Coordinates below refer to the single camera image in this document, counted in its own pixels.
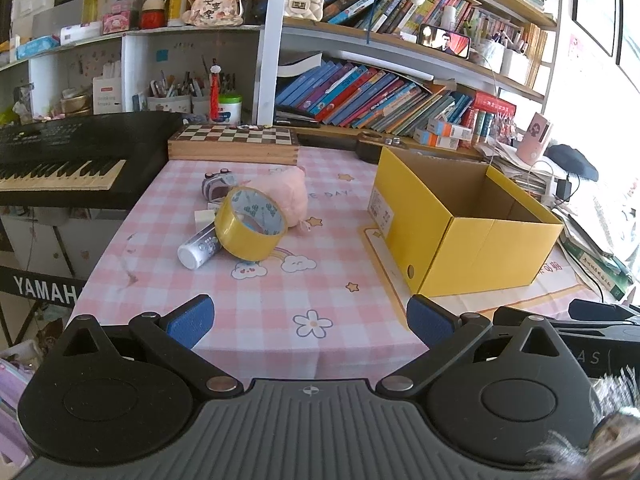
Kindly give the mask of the white spray bottle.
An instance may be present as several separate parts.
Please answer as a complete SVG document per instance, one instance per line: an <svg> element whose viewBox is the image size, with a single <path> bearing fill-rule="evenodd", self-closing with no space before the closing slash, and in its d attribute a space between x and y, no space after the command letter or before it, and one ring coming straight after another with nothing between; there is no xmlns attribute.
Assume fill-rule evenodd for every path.
<svg viewBox="0 0 640 480"><path fill-rule="evenodd" d="M185 268L193 271L198 270L221 249L215 223L210 222L178 247L177 257Z"/></svg>

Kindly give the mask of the yellow packing tape roll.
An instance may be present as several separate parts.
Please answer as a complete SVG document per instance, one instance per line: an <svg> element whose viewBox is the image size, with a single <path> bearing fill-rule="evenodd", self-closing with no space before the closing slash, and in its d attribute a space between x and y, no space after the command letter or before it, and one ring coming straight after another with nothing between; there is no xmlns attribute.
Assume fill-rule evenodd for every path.
<svg viewBox="0 0 640 480"><path fill-rule="evenodd" d="M237 186L216 212L216 237L235 258L262 261L288 232L288 222L278 205L263 192Z"/></svg>

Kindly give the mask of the pink plush toy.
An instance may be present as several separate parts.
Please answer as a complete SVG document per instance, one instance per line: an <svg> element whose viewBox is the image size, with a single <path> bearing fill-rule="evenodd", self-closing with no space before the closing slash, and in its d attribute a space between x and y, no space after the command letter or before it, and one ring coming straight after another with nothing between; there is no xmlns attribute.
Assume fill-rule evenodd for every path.
<svg viewBox="0 0 640 480"><path fill-rule="evenodd" d="M270 174L245 182L244 185L264 193L273 200L283 212L290 228L297 228L302 232L310 230L310 224L307 221L306 174L303 169L291 166L273 170Z"/></svg>

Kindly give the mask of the white charger cube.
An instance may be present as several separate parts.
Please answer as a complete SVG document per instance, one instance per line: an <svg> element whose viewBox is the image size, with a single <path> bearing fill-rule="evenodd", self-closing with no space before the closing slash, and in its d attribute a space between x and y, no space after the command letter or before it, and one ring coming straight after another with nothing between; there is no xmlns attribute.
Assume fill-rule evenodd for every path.
<svg viewBox="0 0 640 480"><path fill-rule="evenodd" d="M197 210L194 212L194 224L197 231L201 231L202 229L209 226L211 223L215 221L216 210L215 209L204 209Z"/></svg>

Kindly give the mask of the green thick dictionary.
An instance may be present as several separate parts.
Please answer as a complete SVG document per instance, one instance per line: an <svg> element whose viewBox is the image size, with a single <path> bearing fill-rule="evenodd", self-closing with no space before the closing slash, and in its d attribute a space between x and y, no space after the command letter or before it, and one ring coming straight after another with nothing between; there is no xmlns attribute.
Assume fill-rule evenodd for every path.
<svg viewBox="0 0 640 480"><path fill-rule="evenodd" d="M570 240L561 240L560 246L590 281L597 283L602 292L608 292L615 300L622 300L634 286L632 278L615 262L603 261Z"/></svg>

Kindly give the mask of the yellow cardboard box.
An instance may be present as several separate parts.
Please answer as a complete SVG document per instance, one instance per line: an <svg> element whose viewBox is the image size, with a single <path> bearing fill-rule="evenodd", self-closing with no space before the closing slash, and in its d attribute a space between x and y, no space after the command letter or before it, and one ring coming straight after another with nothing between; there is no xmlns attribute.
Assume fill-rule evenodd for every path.
<svg viewBox="0 0 640 480"><path fill-rule="evenodd" d="M484 162L383 148L369 202L410 292L425 297L526 286L563 223Z"/></svg>

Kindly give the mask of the pink checkered tablecloth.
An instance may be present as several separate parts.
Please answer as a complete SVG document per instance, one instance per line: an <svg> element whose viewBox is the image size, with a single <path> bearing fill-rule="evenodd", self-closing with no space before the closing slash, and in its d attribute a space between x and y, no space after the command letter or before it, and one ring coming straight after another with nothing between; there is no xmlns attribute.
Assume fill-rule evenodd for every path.
<svg viewBox="0 0 640 480"><path fill-rule="evenodd" d="M220 252L193 271L177 250L195 232L201 183L216 165L168 162L105 249L75 313L122 325L206 294L215 324L198 353L245 381L378 380L420 356L408 290L368 211L375 166L327 148L302 148L298 161L309 228L292 229L263 262Z"/></svg>

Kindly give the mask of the black power adapter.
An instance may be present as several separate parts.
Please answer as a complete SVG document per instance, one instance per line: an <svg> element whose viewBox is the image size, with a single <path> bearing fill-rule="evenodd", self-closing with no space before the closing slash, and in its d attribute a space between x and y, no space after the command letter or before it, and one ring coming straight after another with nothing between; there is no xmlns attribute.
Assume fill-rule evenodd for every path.
<svg viewBox="0 0 640 480"><path fill-rule="evenodd" d="M567 203L573 195L573 183L570 179L559 179L556 182L555 199L560 203Z"/></svg>

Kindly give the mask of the black cap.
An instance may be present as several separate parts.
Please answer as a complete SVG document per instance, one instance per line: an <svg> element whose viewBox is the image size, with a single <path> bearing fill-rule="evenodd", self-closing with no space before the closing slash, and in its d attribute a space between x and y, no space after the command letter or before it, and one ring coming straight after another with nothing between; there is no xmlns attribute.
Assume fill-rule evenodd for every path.
<svg viewBox="0 0 640 480"><path fill-rule="evenodd" d="M581 179L597 182L599 171L586 159L582 152L567 144L552 144L544 151L544 156L552 160L568 174L574 174Z"/></svg>

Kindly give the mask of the black Yamaha keyboard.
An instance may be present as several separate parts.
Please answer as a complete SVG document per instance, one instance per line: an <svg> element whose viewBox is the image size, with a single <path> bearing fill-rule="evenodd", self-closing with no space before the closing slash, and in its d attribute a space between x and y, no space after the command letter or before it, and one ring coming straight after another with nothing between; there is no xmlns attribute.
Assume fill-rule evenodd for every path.
<svg viewBox="0 0 640 480"><path fill-rule="evenodd" d="M1 130L3 206L130 209L168 162L183 116L71 117Z"/></svg>

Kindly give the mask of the wooden chess board box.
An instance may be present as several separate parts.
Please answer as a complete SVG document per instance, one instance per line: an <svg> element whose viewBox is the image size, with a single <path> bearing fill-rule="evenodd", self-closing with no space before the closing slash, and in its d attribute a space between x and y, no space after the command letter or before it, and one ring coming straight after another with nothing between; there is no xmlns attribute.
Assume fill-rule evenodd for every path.
<svg viewBox="0 0 640 480"><path fill-rule="evenodd" d="M299 143L287 128L187 125L168 140L170 160L296 166Z"/></svg>

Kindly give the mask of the brown wooden small box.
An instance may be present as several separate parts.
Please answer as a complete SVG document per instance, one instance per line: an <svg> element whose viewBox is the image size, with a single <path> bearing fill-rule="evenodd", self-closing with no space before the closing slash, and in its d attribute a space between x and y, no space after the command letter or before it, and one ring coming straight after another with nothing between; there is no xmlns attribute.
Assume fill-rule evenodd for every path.
<svg viewBox="0 0 640 480"><path fill-rule="evenodd" d="M406 144L398 136L384 133L362 132L357 136L355 153L368 164L377 165L382 148L406 148Z"/></svg>

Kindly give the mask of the orange white medicine box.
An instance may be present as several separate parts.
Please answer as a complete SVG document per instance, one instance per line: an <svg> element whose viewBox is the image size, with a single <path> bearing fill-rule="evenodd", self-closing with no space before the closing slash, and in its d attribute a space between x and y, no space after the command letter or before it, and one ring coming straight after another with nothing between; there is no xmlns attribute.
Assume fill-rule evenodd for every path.
<svg viewBox="0 0 640 480"><path fill-rule="evenodd" d="M444 136L445 138L457 139L460 141L471 141L473 131L462 125L455 125L451 122L445 122L440 119L431 119L427 123L426 130L436 136Z"/></svg>

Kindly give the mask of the pink cylindrical cup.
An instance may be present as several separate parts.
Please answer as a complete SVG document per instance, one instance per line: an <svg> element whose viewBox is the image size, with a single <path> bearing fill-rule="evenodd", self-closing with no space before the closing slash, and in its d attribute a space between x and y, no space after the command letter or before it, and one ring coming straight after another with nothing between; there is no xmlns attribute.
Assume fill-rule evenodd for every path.
<svg viewBox="0 0 640 480"><path fill-rule="evenodd" d="M526 133L523 136L515 155L521 159L524 164L533 166L533 164L544 154L550 141L551 122L539 113L535 113Z"/></svg>

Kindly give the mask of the green lid white jar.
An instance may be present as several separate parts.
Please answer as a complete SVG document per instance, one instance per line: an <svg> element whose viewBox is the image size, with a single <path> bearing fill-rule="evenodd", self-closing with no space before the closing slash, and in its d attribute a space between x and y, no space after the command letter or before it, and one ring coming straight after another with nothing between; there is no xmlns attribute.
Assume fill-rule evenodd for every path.
<svg viewBox="0 0 640 480"><path fill-rule="evenodd" d="M218 98L217 122L237 126L241 123L243 98L239 93L221 93Z"/></svg>

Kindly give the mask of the red thick book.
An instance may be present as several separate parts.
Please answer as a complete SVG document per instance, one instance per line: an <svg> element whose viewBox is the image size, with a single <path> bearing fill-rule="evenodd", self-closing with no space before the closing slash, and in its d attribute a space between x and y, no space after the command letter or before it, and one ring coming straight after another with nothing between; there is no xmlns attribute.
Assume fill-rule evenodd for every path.
<svg viewBox="0 0 640 480"><path fill-rule="evenodd" d="M475 92L472 107L486 113L508 117L514 117L516 113L516 106L514 104L483 91Z"/></svg>

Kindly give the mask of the smartphone on shelf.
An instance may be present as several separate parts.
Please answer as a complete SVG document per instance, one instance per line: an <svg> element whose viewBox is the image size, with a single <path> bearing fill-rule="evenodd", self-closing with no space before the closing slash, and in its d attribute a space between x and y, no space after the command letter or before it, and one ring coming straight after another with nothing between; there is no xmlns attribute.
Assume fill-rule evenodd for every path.
<svg viewBox="0 0 640 480"><path fill-rule="evenodd" d="M468 36L424 24L419 29L418 44L467 60L470 54L471 40Z"/></svg>

